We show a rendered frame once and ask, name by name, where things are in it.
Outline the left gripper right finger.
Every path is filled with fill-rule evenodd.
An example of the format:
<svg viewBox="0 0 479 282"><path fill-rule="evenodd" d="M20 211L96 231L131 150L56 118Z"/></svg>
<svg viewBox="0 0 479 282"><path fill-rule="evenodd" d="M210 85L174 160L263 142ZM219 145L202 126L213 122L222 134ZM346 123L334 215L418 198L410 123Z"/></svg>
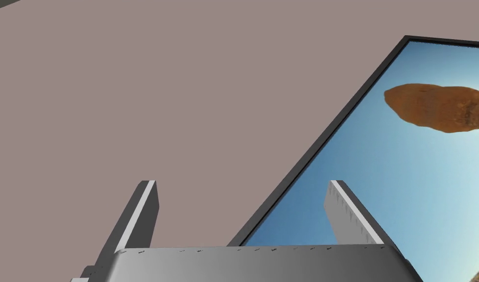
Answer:
<svg viewBox="0 0 479 282"><path fill-rule="evenodd" d="M399 251L344 181L329 181L323 207L338 244L385 244Z"/></svg>

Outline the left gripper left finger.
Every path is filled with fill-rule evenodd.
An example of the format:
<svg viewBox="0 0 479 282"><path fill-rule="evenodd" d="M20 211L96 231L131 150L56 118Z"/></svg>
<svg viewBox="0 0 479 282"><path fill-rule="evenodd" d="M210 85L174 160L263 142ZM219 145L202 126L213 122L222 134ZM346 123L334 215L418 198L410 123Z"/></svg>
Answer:
<svg viewBox="0 0 479 282"><path fill-rule="evenodd" d="M115 253L125 249L149 248L158 212L156 181L141 181L103 245L95 267L106 266Z"/></svg>

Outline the black framed sky rock picture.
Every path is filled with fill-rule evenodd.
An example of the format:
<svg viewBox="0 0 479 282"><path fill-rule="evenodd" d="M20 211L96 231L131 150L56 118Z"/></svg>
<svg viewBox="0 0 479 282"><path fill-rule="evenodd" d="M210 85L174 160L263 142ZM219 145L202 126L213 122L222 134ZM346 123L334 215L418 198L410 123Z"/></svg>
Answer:
<svg viewBox="0 0 479 282"><path fill-rule="evenodd" d="M323 201L341 180L423 282L470 282L479 271L479 129L401 120L383 94L406 83L479 90L479 42L405 36L230 244L335 242Z"/></svg>

